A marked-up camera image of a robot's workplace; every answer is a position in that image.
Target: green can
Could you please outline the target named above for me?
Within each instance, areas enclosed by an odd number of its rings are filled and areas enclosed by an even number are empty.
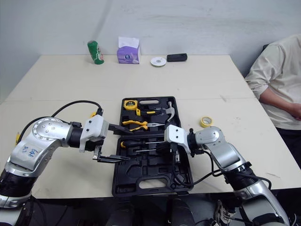
[[[88,49],[89,49],[90,55],[94,61],[94,64],[101,65],[104,63],[103,55],[102,55],[100,48],[98,46],[98,43],[96,41],[88,42]]]

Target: beige shirt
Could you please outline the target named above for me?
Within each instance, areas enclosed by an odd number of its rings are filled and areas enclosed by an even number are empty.
[[[301,104],[301,34],[269,44],[253,64],[246,82],[258,99],[269,87],[284,100]],[[301,121],[290,113],[261,105],[276,127],[301,130]]]

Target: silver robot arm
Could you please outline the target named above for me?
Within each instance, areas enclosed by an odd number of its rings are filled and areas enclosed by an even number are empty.
[[[273,223],[289,226],[288,217],[272,192],[255,176],[247,162],[236,148],[226,142],[222,131],[217,127],[208,127],[195,134],[170,125],[165,130],[165,140],[182,146],[187,154],[194,150],[209,150],[211,157],[223,173],[234,194],[242,201],[243,217],[256,225]]]
[[[66,123],[47,117],[35,122],[30,134],[17,144],[0,176],[0,223],[16,225],[32,187],[58,147],[76,147],[80,152],[94,151],[93,160],[116,163],[127,157],[101,156],[108,130],[122,130],[100,115],[80,123]]]

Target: pliers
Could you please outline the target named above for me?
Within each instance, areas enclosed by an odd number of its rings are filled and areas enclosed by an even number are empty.
[[[147,121],[140,122],[140,121],[134,121],[134,120],[128,120],[128,121],[123,121],[122,122],[122,125],[128,125],[128,124],[139,125],[137,128],[130,129],[131,132],[134,132],[134,131],[139,130],[139,129],[147,130],[148,127],[156,127],[156,126],[164,126],[165,125],[163,123],[155,123],[155,122],[148,123]]]

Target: black plastic toolbox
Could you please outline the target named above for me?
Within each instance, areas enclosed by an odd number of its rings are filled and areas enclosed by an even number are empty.
[[[136,110],[126,110],[124,102],[135,100],[137,108],[141,112],[154,111],[154,115],[137,115]],[[167,121],[171,116],[166,114],[165,109],[169,108],[168,102],[174,108],[174,117]],[[193,187],[181,185],[174,176],[173,168],[178,178],[184,183],[192,183],[192,175],[188,156],[182,147],[178,152],[180,162],[174,162],[174,154],[170,152],[170,148],[166,150],[153,150],[138,152],[142,150],[156,149],[158,143],[144,144],[135,147],[123,148],[121,142],[128,140],[148,142],[164,141],[164,130],[170,124],[181,127],[177,105],[174,97],[134,97],[125,98],[121,104],[120,125],[129,129],[139,127],[136,124],[123,125],[122,122],[147,121],[155,123],[164,123],[163,126],[149,127],[147,130],[140,129],[134,131],[132,135],[121,136],[117,143],[116,155],[130,157],[131,160],[123,161],[115,164],[114,178],[112,185],[112,194],[116,197],[127,197],[141,194],[155,194],[166,192],[185,192]],[[141,182],[146,180],[159,179],[164,182],[165,186],[141,188]]]

